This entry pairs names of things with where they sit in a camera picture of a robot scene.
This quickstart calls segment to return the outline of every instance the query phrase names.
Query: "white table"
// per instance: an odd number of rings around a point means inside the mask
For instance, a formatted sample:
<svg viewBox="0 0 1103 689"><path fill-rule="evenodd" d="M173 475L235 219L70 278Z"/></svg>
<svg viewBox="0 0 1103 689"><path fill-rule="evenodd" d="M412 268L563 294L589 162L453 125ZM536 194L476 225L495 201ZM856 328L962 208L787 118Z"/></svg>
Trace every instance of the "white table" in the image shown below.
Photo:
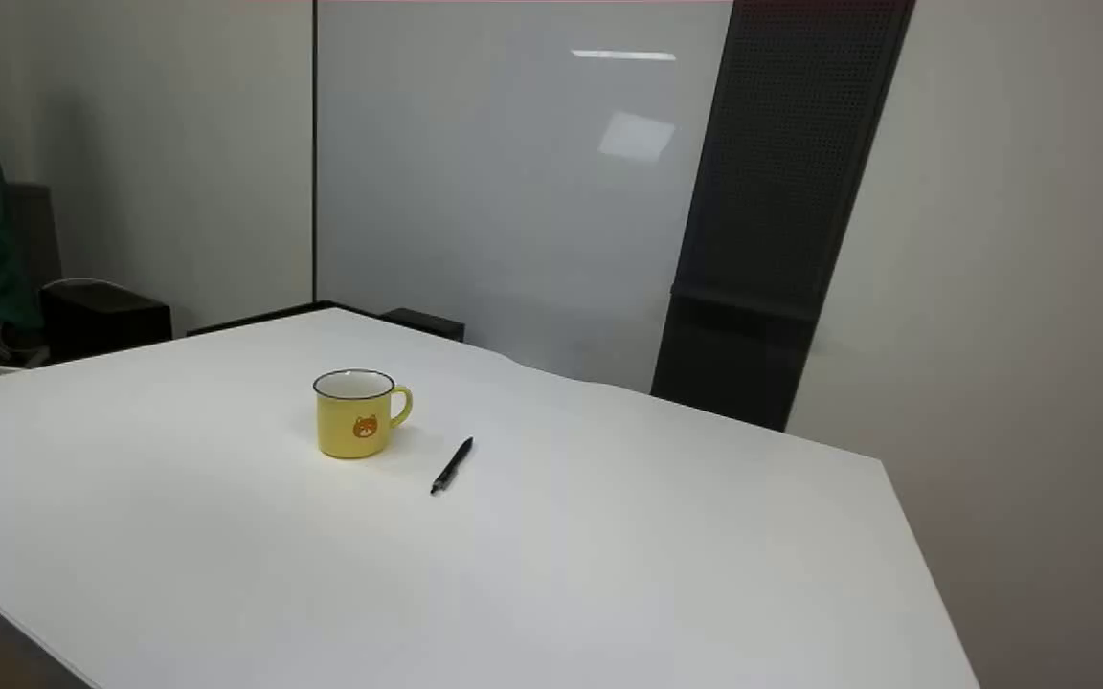
<svg viewBox="0 0 1103 689"><path fill-rule="evenodd" d="M0 618L103 689L975 684L879 462L340 309L0 379Z"/></svg>

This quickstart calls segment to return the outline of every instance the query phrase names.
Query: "wall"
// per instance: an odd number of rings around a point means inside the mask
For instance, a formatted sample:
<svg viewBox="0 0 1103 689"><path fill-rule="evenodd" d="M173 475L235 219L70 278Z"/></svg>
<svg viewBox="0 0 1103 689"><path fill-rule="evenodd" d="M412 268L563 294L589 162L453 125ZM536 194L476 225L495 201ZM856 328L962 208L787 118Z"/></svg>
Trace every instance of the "wall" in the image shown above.
<svg viewBox="0 0 1103 689"><path fill-rule="evenodd" d="M178 324L309 299L309 0L0 0L0 153L70 276Z"/></svg>
<svg viewBox="0 0 1103 689"><path fill-rule="evenodd" d="M722 26L726 0L320 0L320 294L646 392Z"/></svg>
<svg viewBox="0 0 1103 689"><path fill-rule="evenodd" d="M1103 5L920 0L791 434L887 458L989 689L1103 684Z"/></svg>

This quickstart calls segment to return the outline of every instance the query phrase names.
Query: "pen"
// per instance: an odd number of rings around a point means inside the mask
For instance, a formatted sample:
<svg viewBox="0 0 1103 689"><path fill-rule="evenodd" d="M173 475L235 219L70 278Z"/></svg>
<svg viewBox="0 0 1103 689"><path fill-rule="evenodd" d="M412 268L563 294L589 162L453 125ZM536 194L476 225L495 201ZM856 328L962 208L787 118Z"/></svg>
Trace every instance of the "pen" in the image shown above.
<svg viewBox="0 0 1103 689"><path fill-rule="evenodd" d="M453 458L445 462L445 472L436 475L431 492L430 493L441 493L446 492L453 475L462 466L462 458L469 456L476 448L476 438L468 438L468 443L460 453L453 453Z"/></svg>

